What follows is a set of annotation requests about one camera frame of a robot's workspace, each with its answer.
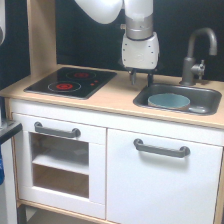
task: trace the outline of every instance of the blue bowl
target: blue bowl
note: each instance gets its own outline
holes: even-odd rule
[[[150,96],[148,105],[167,109],[187,110],[190,106],[190,100],[182,95],[164,93]]]

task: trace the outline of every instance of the backsplash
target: backsplash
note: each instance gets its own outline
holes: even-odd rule
[[[90,19],[74,0],[56,0],[58,62],[96,68],[123,70],[118,64],[124,31],[122,11],[112,24],[102,25]],[[212,28],[218,39],[218,56],[208,55],[207,37],[196,41],[197,62],[205,59],[205,79],[224,81],[224,2],[219,0],[154,0],[154,30],[160,42],[160,74],[181,76],[191,33]]]

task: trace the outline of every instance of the cabinet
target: cabinet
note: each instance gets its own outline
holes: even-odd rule
[[[24,129],[15,138],[22,203],[102,224],[220,224],[222,130],[22,100],[11,112]],[[40,133],[36,122],[81,135]],[[139,152],[135,139],[190,154]]]
[[[174,158],[136,150],[135,139],[155,147],[190,149]],[[222,147],[109,130],[107,219],[124,224],[212,224]]]
[[[15,137],[19,198],[104,219],[106,129],[20,114],[13,118],[23,125]],[[80,135],[69,137],[74,129]]]

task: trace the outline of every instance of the sink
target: sink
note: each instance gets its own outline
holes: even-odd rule
[[[148,105],[148,98],[155,94],[174,93],[187,97],[190,99],[190,107],[186,111],[159,108]],[[145,87],[138,96],[134,99],[134,104],[145,108],[154,108],[159,110],[169,110],[181,113],[195,114],[195,115],[211,115],[215,114],[222,94],[211,89],[201,89],[185,86],[172,86],[167,84],[152,84],[150,87]]]

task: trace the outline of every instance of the black stovetop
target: black stovetop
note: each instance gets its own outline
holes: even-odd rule
[[[88,99],[116,73],[77,68],[61,68],[26,88],[25,92]]]

